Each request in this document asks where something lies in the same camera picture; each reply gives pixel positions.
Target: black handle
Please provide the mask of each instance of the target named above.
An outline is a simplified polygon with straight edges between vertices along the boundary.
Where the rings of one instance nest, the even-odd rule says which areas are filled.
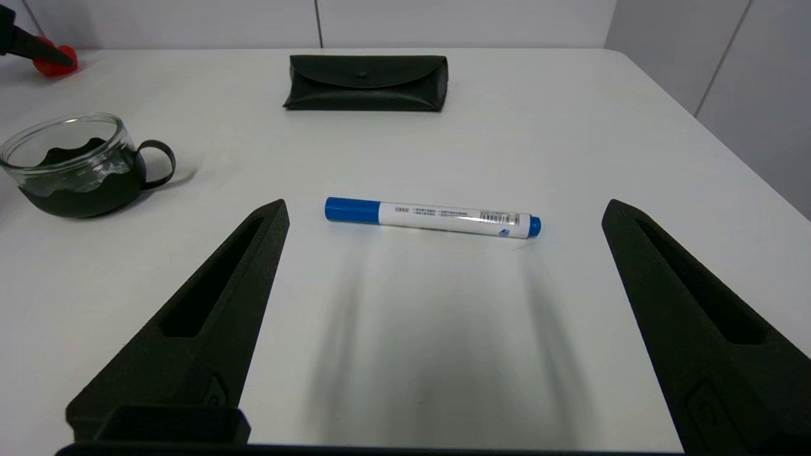
[[[175,168],[177,168],[178,166],[177,161],[175,161],[174,159],[174,152],[172,152],[172,148],[169,147],[168,145],[160,142],[159,140],[145,140],[143,143],[141,143],[140,146],[138,146],[138,150],[136,150],[136,152],[141,153],[141,149],[147,147],[156,148],[161,152],[165,153],[166,156],[169,158],[169,161],[172,163],[172,170],[166,176],[158,180],[145,182],[144,185],[141,186],[141,190],[149,190],[150,188],[160,187],[161,185],[169,182],[172,179],[172,176],[174,176]]]

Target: barcode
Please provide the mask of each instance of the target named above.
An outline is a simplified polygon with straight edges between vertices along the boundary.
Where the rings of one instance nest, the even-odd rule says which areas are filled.
[[[498,225],[518,225],[521,221],[521,216],[516,213],[504,212],[482,212],[479,215],[481,222],[495,223]]]

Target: panel seam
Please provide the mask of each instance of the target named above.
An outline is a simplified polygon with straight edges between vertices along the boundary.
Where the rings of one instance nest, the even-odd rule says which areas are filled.
[[[729,38],[727,47],[723,50],[723,54],[721,54],[721,59],[718,60],[718,66],[715,67],[715,72],[713,72],[712,77],[710,78],[710,82],[707,84],[707,88],[704,91],[704,95],[702,95],[702,100],[698,102],[698,107],[696,108],[695,114],[696,118],[698,118],[698,113],[700,113],[702,111],[702,108],[704,107],[704,101],[706,101],[707,95],[710,94],[710,90],[712,89],[712,86],[715,84],[715,79],[718,77],[718,73],[721,71],[721,66],[723,65],[723,62],[727,59],[729,49],[732,47],[732,43],[735,42],[735,38],[738,36],[738,32],[740,31],[740,26],[744,23],[746,15],[749,13],[749,8],[752,6],[753,1],[754,0],[749,0],[749,3],[746,4],[746,8],[744,8],[744,13],[740,15],[740,20],[738,21],[738,24],[735,26],[735,30],[732,32],[732,36]]]

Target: glass cup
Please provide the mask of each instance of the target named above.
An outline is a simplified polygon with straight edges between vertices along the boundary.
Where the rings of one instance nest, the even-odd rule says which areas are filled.
[[[172,170],[146,181],[140,151],[161,150]],[[142,190],[169,182],[176,162],[172,149],[157,140],[138,148],[120,118],[79,114],[40,123],[0,146],[0,166],[39,209],[60,217],[93,217],[129,204]]]

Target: marker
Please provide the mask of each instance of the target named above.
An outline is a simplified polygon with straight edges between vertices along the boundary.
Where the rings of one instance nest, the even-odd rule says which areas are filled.
[[[351,200],[334,196],[327,198],[324,214],[334,222],[410,226],[505,238],[526,239],[541,232],[541,219],[529,213]]]

